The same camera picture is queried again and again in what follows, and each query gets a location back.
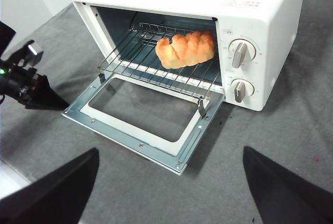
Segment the white toaster oven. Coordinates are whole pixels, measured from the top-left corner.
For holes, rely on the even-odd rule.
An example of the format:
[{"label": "white toaster oven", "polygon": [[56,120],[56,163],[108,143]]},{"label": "white toaster oven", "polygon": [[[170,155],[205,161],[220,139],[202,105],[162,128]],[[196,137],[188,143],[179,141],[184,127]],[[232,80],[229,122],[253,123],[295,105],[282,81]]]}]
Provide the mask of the white toaster oven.
[{"label": "white toaster oven", "polygon": [[[302,0],[73,3],[105,59],[62,114],[180,175],[223,101],[263,109],[295,40]],[[213,32],[214,58],[165,69],[157,41],[196,30]]]}]

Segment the gray table surface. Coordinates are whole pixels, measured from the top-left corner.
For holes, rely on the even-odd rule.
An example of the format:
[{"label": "gray table surface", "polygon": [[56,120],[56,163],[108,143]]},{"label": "gray table surface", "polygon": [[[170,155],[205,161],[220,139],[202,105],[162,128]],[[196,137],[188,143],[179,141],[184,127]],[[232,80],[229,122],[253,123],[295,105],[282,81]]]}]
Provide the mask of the gray table surface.
[{"label": "gray table surface", "polygon": [[[11,98],[1,108],[1,158],[35,181],[97,147],[83,223],[262,223],[242,166],[245,145],[333,192],[332,15],[331,0],[304,0],[298,36],[264,110],[224,103],[180,177],[60,112],[26,110]],[[73,6],[27,39],[44,49],[37,69],[65,100],[96,78],[102,55]]]}]

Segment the bread roll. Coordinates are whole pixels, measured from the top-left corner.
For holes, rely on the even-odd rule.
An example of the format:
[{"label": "bread roll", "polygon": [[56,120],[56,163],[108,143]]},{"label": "bread roll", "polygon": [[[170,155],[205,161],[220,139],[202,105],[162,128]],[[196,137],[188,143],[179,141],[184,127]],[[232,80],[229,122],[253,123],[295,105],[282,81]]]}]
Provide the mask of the bread roll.
[{"label": "bread roll", "polygon": [[193,66],[214,57],[214,38],[209,30],[176,34],[171,44],[169,38],[161,38],[155,51],[166,69]]}]

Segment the wire rack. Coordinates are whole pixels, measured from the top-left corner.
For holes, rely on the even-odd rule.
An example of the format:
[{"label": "wire rack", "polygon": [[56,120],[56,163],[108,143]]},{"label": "wire rack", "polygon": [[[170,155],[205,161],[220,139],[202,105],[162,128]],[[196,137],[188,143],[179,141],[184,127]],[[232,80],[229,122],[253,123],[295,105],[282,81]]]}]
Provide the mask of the wire rack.
[{"label": "wire rack", "polygon": [[195,66],[165,69],[155,53],[161,38],[192,32],[181,28],[141,22],[138,29],[130,30],[108,57],[98,66],[105,71],[121,74],[196,98],[208,97],[209,91],[223,92],[220,62],[215,57]]}]

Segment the oven control knob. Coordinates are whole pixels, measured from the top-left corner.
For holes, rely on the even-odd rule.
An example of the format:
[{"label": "oven control knob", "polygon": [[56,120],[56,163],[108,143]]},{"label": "oven control knob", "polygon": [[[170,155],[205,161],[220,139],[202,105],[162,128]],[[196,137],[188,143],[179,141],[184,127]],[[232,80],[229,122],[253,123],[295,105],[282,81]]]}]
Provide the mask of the oven control knob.
[{"label": "oven control knob", "polygon": [[235,101],[241,103],[246,96],[251,96],[254,93],[253,85],[244,79],[235,79],[231,83],[235,92]]},{"label": "oven control knob", "polygon": [[255,48],[249,41],[238,39],[231,42],[229,53],[233,57],[233,67],[238,69],[243,62],[254,59]]}]

